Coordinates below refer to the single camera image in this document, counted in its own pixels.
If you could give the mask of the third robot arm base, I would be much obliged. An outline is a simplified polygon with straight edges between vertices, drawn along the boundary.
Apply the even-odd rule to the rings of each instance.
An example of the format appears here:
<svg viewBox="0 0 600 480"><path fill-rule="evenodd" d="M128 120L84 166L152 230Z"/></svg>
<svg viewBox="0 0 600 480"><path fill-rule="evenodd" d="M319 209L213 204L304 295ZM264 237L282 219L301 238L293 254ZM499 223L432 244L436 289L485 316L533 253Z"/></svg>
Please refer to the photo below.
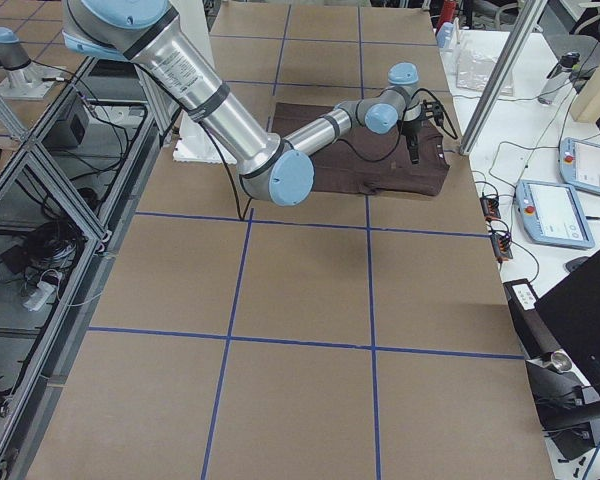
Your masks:
<svg viewBox="0 0 600 480"><path fill-rule="evenodd" d="M13 100L41 100L56 84L53 68L33 62L19 37L0 26L0 69L6 78L0 82L0 95Z"/></svg>

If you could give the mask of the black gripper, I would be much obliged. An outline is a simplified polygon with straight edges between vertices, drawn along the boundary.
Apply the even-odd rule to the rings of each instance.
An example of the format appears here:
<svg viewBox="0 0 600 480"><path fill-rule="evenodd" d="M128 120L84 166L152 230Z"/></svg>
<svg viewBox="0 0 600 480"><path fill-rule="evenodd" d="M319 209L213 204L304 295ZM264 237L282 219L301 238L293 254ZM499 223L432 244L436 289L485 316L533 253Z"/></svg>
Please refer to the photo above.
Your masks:
<svg viewBox="0 0 600 480"><path fill-rule="evenodd" d="M407 136L406 145L412 164L418 164L420 161L418 133L429 120L438 127L444 126L445 113L439 100L422 100L417 107L407 111L402 122L402 135Z"/></svg>

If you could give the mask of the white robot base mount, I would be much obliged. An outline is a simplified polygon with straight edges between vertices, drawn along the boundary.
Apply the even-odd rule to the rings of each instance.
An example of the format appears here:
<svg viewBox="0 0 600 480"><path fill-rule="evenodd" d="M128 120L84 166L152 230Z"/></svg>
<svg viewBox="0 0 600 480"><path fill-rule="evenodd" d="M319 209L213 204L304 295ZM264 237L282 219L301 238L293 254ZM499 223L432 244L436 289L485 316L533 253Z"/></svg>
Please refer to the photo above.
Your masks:
<svg viewBox="0 0 600 480"><path fill-rule="evenodd" d="M215 66L209 29L202 0L175 0L171 4L180 15L182 32L199 50L202 57ZM179 140L174 150L178 162L220 164L221 158L201 126L183 116L179 127Z"/></svg>

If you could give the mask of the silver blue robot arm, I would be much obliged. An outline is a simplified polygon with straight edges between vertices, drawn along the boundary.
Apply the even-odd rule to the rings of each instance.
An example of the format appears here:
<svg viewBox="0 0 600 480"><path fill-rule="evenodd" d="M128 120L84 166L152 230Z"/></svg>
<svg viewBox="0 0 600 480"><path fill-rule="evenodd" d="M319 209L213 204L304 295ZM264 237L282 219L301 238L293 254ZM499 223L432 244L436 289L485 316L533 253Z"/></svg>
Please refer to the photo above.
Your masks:
<svg viewBox="0 0 600 480"><path fill-rule="evenodd" d="M210 132L237 162L244 192L257 200L293 206L314 183L312 154L357 127L375 134L392 128L417 155L425 118L418 71L402 62L388 73L375 98L344 101L291 134L263 129L233 95L211 63L181 29L168 1L65 1L63 36L68 49L99 59L126 61L145 71L191 121Z"/></svg>

